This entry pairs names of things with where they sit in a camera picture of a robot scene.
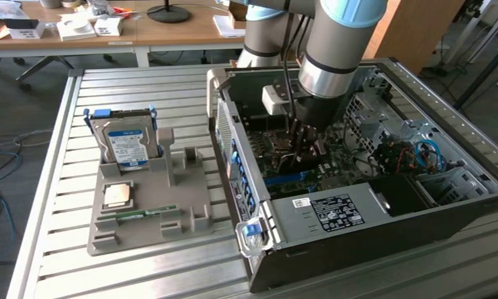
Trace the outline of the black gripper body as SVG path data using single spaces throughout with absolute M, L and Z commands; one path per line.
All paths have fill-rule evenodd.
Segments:
M 341 102 L 343 96 L 336 98 L 315 96 L 297 98 L 295 102 L 296 119 L 317 130 L 327 130 L 328 126 L 333 124 Z

